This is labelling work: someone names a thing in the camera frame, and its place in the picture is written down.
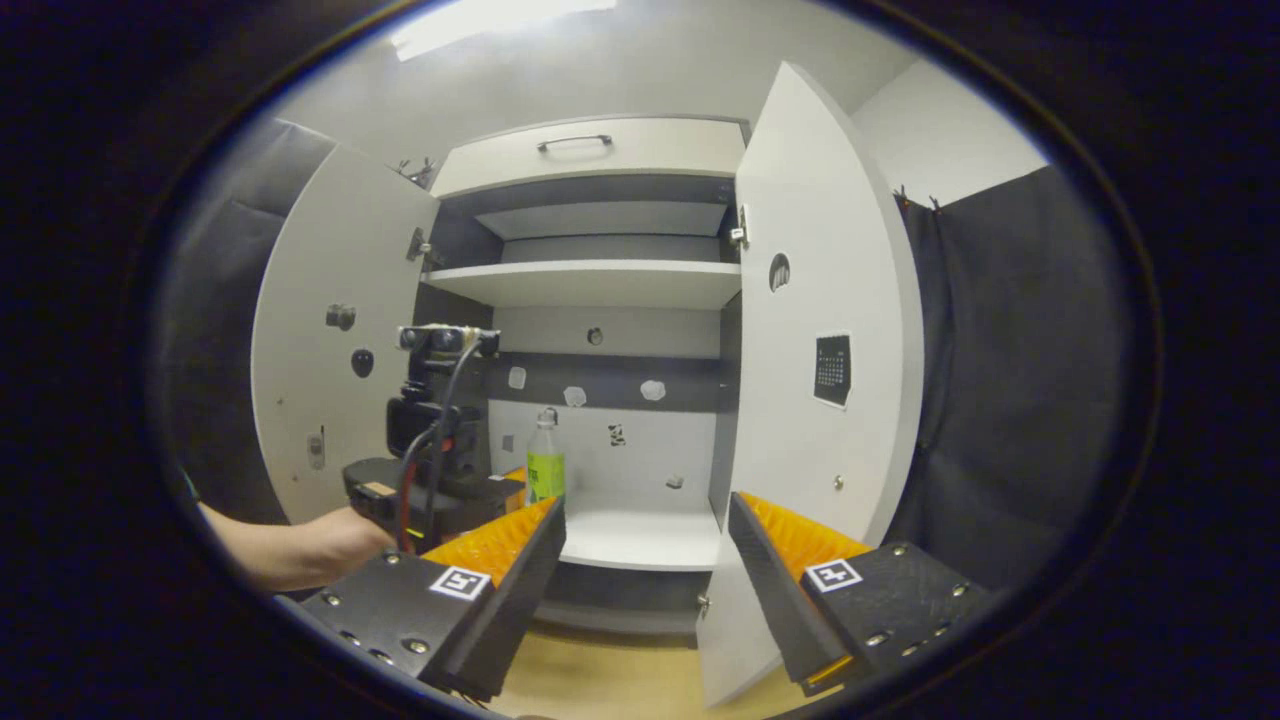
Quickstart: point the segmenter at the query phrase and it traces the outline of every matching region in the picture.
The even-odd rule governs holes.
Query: wooden floor
[[[737,698],[705,708],[696,650],[535,625],[489,708],[529,720],[759,720],[820,697],[805,698],[778,667]]]

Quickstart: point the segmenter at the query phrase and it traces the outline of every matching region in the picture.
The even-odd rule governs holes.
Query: gray curtain
[[[1059,547],[1110,455],[1133,322],[1119,256],[1055,168],[904,220],[925,392],[886,539],[1005,588]]]
[[[274,119],[237,138],[178,225],[152,309],[151,407],[170,470],[238,520],[285,521],[253,423],[253,313],[284,219],[333,147]]]

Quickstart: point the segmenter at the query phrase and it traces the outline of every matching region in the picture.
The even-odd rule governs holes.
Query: calendar
[[[845,407],[852,386],[849,334],[819,337],[815,357],[813,396],[837,407]]]

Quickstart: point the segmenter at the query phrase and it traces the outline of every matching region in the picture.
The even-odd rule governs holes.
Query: plastic bottle
[[[564,495],[564,452],[556,447],[554,428],[558,421],[554,407],[538,414],[538,428],[529,441],[529,501]]]

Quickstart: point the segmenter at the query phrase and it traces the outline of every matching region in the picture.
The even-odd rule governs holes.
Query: ceiling light
[[[403,63],[481,32],[520,29],[557,15],[616,5],[617,0],[456,0],[392,33],[392,45]]]

